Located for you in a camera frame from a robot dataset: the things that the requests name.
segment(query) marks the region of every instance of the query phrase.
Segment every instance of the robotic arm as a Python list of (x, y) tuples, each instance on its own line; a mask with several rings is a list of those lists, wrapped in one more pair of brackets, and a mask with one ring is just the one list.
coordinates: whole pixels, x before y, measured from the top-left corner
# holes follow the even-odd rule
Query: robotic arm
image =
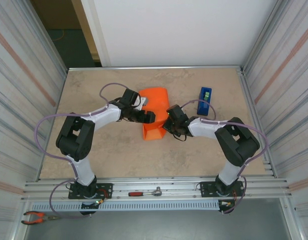
[(163, 128), (174, 136), (202, 136), (218, 140), (227, 162), (217, 175), (215, 186), (220, 196), (231, 193), (245, 161), (260, 147), (254, 135), (245, 127), (230, 125), (230, 122), (243, 124), (238, 117), (227, 121), (228, 124), (219, 124), (217, 121), (206, 122), (197, 116), (188, 118), (178, 105), (167, 109), (167, 113), (168, 119)]
[(89, 116), (66, 118), (56, 140), (56, 146), (76, 168), (78, 180), (75, 182), (75, 188), (79, 194), (91, 198), (96, 191), (97, 178), (91, 170), (88, 158), (94, 132), (122, 119), (136, 123), (153, 123), (155, 114), (152, 111), (141, 110), (146, 103), (145, 97), (140, 97), (137, 92), (126, 89), (123, 96), (110, 101), (108, 107), (91, 112)]

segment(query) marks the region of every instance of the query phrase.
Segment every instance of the blue object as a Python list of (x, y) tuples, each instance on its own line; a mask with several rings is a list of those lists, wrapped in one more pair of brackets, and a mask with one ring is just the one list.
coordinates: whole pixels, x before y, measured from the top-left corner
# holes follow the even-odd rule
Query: blue object
[[(210, 99), (212, 97), (212, 89), (208, 88), (208, 87), (202, 87), (202, 89), (200, 90), (200, 94), (199, 94), (199, 99), (200, 100), (205, 100), (205, 95), (209, 94), (207, 102), (210, 103)], [(204, 102), (198, 102), (198, 107), (197, 107), (197, 114), (198, 115), (204, 115), (204, 116), (208, 116), (208, 112), (209, 112), (209, 105), (204, 103)]]

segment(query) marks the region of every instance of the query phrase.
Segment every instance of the orange plastic bin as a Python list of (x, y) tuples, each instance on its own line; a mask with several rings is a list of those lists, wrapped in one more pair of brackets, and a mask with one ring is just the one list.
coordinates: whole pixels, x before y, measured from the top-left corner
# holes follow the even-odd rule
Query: orange plastic bin
[(147, 88), (141, 90), (139, 94), (148, 99), (142, 110), (152, 111), (156, 115), (155, 122), (143, 124), (144, 140), (162, 139), (166, 133), (163, 125), (168, 117), (166, 110), (169, 108), (167, 89), (163, 87)]

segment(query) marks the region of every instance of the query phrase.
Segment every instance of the orange-handled pliers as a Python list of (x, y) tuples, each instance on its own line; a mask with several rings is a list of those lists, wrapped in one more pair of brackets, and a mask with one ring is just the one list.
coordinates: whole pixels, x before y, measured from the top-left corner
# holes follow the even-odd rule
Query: orange-handled pliers
[(46, 220), (56, 220), (56, 219), (60, 219), (60, 217), (56, 217), (56, 216), (46, 216), (45, 213), (41, 213), (41, 212), (36, 212), (36, 211), (27, 211), (25, 212), (23, 215), (26, 216), (26, 215), (36, 215), (38, 216), (39, 218), (34, 220), (34, 221), (21, 221), (22, 224), (25, 224), (25, 225), (34, 225), (34, 224), (41, 224), (43, 222), (45, 222)]

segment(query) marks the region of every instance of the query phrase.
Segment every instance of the beige table surface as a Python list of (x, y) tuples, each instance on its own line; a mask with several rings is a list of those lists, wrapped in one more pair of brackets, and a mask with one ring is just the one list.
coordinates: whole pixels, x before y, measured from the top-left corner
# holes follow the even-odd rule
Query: beige table surface
[[(212, 88), (211, 104), (217, 120), (240, 117), (252, 124), (239, 78), (234, 68), (167, 68), (167, 69), (91, 69), (69, 71), (58, 113), (88, 113), (105, 105), (98, 96), (107, 83), (117, 82), (134, 91), (150, 87), (165, 87), (170, 106), (197, 99), (201, 87)], [(104, 96), (109, 100), (122, 96), (124, 88), (109, 86)], [(196, 115), (197, 103), (184, 107), (186, 114)], [(47, 151), (62, 156), (55, 141), (64, 118), (55, 120)], [(144, 141), (142, 124), (114, 122), (94, 134), (89, 154), (97, 177), (180, 177), (215, 176), (225, 165), (225, 156), (214, 139), (189, 137), (180, 142), (171, 134), (163, 139)], [(244, 172), (265, 174), (262, 159), (253, 161)], [(63, 160), (46, 157), (41, 178), (73, 177), (71, 167)]]

